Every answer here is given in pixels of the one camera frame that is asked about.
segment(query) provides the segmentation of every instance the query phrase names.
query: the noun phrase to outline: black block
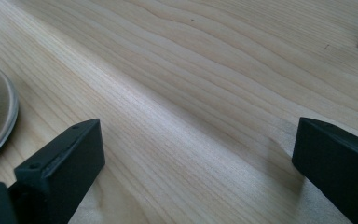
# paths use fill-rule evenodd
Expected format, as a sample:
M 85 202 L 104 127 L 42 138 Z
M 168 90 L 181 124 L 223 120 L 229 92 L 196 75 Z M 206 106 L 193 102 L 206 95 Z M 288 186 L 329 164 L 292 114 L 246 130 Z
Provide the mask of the black block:
M 292 162 L 350 221 L 358 223 L 357 136 L 301 118 Z

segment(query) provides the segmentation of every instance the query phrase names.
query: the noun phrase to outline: wooden table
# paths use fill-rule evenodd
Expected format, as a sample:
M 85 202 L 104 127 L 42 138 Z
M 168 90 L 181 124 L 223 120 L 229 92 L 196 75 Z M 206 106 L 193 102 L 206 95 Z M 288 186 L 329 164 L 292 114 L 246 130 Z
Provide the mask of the wooden table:
M 349 223 L 291 157 L 299 117 L 358 135 L 358 1 L 2 0 L 0 69 L 20 96 L 7 185 L 102 121 L 71 223 Z

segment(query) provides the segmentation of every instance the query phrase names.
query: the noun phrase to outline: screw hole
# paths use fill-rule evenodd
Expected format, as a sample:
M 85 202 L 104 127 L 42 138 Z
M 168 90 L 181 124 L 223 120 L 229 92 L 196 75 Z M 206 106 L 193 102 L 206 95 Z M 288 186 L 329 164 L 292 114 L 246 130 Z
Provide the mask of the screw hole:
M 39 162 L 35 162 L 35 163 L 32 163 L 29 168 L 30 169 L 37 169 L 40 167 L 40 163 Z

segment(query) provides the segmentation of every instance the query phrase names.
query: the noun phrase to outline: black plastic object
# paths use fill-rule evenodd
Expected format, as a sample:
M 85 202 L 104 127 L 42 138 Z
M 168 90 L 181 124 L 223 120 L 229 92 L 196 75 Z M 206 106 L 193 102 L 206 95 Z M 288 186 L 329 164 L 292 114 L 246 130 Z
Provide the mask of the black plastic object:
M 301 118 L 292 162 L 350 221 L 358 223 L 357 136 Z
M 103 166 L 100 121 L 70 127 L 0 183 L 0 223 L 68 223 Z

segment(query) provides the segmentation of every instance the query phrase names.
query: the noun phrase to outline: light wood surface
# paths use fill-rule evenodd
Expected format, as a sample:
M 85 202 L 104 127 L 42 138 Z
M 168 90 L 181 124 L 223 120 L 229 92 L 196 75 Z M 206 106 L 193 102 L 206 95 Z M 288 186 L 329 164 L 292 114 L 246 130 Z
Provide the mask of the light wood surface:
M 70 125 L 106 166 L 71 223 L 349 223 L 292 165 L 299 117 L 358 135 L 358 1 L 0 1 L 20 114 L 0 181 Z

